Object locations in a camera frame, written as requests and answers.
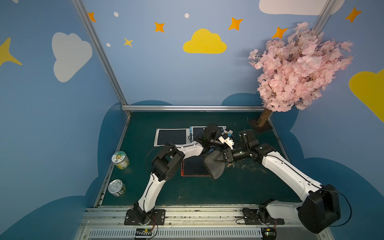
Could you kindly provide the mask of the grey blue wiping cloth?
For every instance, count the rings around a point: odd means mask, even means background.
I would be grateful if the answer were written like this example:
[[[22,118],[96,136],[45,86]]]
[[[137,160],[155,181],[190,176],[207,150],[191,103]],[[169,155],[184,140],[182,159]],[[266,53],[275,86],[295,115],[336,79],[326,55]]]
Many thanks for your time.
[[[223,153],[219,150],[214,150],[204,158],[204,166],[210,176],[216,180],[224,172],[226,163],[223,162]]]

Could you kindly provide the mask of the red framed drawing tablet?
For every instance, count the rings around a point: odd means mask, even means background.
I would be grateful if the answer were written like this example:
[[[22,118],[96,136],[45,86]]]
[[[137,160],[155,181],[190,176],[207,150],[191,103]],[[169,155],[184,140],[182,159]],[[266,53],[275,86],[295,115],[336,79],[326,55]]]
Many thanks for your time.
[[[210,174],[204,166],[205,156],[194,156],[184,159],[181,163],[182,177],[209,177]]]

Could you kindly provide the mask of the white framed drawing tablet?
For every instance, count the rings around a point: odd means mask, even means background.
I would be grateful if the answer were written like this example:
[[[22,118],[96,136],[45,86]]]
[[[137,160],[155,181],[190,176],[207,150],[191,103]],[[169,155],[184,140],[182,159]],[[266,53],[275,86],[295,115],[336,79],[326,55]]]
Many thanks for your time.
[[[154,140],[154,147],[163,146],[168,142],[174,145],[189,144],[189,129],[157,129]]]

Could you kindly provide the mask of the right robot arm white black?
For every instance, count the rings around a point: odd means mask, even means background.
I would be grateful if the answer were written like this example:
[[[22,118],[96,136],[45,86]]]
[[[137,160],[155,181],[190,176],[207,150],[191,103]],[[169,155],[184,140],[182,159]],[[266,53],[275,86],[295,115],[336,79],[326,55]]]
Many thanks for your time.
[[[225,163],[253,159],[273,172],[300,198],[299,203],[270,200],[260,205],[261,218],[284,219],[301,223],[307,230],[318,234],[341,218],[339,192],[332,185],[322,185],[288,162],[269,144],[260,145],[252,130],[240,134],[241,145],[230,146],[220,154]]]

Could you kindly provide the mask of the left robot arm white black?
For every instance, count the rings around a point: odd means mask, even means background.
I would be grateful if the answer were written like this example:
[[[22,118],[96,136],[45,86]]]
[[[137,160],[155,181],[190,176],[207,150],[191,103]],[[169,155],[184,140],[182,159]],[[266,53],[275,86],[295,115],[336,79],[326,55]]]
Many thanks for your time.
[[[233,131],[224,130],[216,124],[208,124],[204,131],[195,137],[195,140],[175,145],[168,142],[161,146],[158,155],[152,161],[149,182],[143,195],[134,203],[133,216],[135,223],[144,225],[154,220],[154,208],[157,198],[167,181],[175,175],[181,162],[191,157],[198,157],[206,151],[219,147],[233,149]]]

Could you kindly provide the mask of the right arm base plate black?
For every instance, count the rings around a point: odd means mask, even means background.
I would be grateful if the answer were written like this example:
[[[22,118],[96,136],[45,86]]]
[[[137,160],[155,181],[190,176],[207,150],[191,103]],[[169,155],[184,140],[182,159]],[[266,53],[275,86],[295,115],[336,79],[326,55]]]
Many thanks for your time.
[[[284,225],[284,219],[274,219],[266,209],[243,208],[242,213],[246,225]]]

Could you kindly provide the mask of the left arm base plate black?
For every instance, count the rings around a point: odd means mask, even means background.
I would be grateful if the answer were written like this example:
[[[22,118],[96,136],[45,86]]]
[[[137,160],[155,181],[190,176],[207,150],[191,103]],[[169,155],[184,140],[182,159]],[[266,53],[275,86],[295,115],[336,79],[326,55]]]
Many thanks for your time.
[[[148,213],[140,213],[134,209],[129,209],[126,212],[124,225],[125,226],[149,226],[149,225],[159,225],[163,226],[165,224],[166,210],[152,210]]]

